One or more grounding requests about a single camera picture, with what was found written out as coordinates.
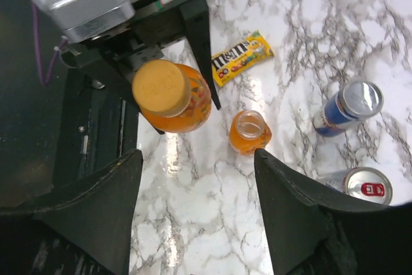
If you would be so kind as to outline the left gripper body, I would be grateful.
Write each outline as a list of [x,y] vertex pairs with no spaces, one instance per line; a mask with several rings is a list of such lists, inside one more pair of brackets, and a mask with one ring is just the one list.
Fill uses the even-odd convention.
[[86,63],[102,61],[100,52],[132,66],[161,58],[162,49],[186,39],[180,5],[188,0],[129,0],[135,14],[128,21],[80,43],[64,35],[61,62],[83,70]]

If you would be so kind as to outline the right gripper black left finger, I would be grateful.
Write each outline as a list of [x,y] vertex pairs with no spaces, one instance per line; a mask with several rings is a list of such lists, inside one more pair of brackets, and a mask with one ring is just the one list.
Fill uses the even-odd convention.
[[81,180],[1,208],[1,274],[127,274],[142,165],[132,149]]

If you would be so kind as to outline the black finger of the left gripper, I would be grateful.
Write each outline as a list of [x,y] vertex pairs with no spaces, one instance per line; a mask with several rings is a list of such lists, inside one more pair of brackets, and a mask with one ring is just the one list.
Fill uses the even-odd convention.
[[209,6],[206,0],[188,0],[180,5],[185,37],[200,73],[205,79],[216,109],[221,108],[220,100],[212,76],[212,55],[210,38]]
[[99,81],[123,100],[130,103],[140,114],[143,114],[132,93],[131,78],[134,74],[133,66],[129,61],[117,61],[104,52],[100,52],[99,55],[102,58],[100,73],[103,74]]

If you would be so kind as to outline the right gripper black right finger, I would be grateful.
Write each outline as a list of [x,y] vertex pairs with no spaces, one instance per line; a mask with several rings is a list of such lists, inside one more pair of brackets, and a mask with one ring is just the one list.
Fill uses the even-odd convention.
[[411,273],[411,204],[340,193],[264,149],[254,171],[275,274]]

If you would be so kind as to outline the gold bottle cap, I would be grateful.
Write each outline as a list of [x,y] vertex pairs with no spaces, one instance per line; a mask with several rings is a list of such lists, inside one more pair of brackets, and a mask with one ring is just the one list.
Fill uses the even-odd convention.
[[140,108],[161,117],[179,115],[191,100],[188,76],[177,64],[167,60],[144,64],[135,73],[131,87]]

